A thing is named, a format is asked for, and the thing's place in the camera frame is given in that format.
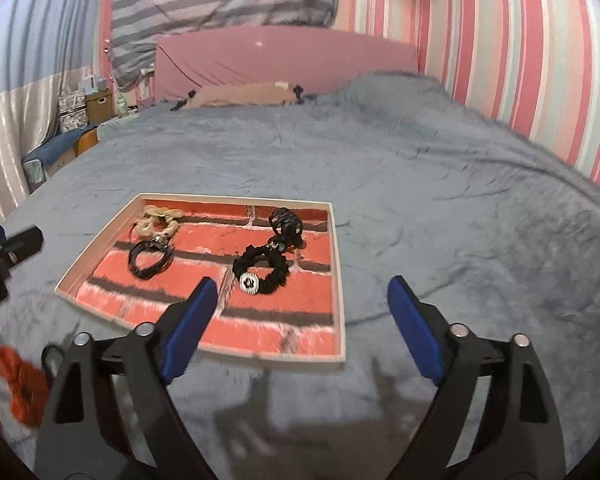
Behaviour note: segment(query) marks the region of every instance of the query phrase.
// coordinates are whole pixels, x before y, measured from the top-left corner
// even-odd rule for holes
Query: brick pattern tray
[[[127,269],[137,241],[133,222],[152,204],[182,209],[171,240],[174,261],[150,280]],[[240,290],[231,265],[244,248],[272,235],[267,218],[278,207],[304,222],[305,245],[285,253],[286,285],[271,295]],[[157,258],[142,254],[138,265]],[[265,276],[270,269],[250,269]],[[133,328],[156,321],[185,299],[203,276],[218,287],[219,301],[200,343],[203,351],[284,364],[340,364],[345,359],[340,263],[331,204],[199,195],[139,194],[94,238],[56,286],[56,293],[93,314]]]

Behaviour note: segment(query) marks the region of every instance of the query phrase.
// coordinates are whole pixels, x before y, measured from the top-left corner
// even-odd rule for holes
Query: silver charm
[[[244,272],[240,276],[240,289],[247,294],[256,294],[260,279],[252,272]]]

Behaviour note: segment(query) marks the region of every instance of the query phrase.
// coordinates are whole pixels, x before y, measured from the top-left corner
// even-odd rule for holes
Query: metal bolt
[[[148,336],[154,333],[154,324],[153,323],[141,323],[136,326],[136,333],[139,336]]]
[[[456,337],[467,337],[469,335],[469,329],[462,323],[455,323],[451,325],[451,333]]]
[[[90,339],[91,339],[90,334],[87,334],[86,332],[80,332],[79,334],[77,334],[74,337],[74,345],[84,346],[90,341]]]
[[[516,334],[515,336],[513,336],[513,342],[516,345],[522,346],[522,347],[526,347],[531,344],[531,341],[529,341],[529,338],[524,334]]]

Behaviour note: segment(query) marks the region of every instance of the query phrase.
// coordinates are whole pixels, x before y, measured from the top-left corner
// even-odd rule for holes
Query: pink striped wallpaper
[[[417,44],[455,100],[600,184],[600,0],[340,0],[334,26]]]

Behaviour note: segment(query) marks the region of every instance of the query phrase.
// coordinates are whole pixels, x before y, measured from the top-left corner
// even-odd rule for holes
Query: bed
[[[38,362],[45,344],[75,332],[123,333],[53,288],[138,192],[332,202],[344,369],[315,375],[196,356],[169,388],[219,478],[387,475],[434,394],[388,313],[395,274],[480,336],[526,333],[552,385],[568,466],[589,449],[600,434],[599,188],[414,74],[363,76],[304,105],[169,108],[119,126],[8,218],[9,232],[36,224],[46,241],[14,272],[0,345]],[[474,408],[456,459],[477,429]],[[36,433],[10,417],[1,380],[0,419],[32,465]]]

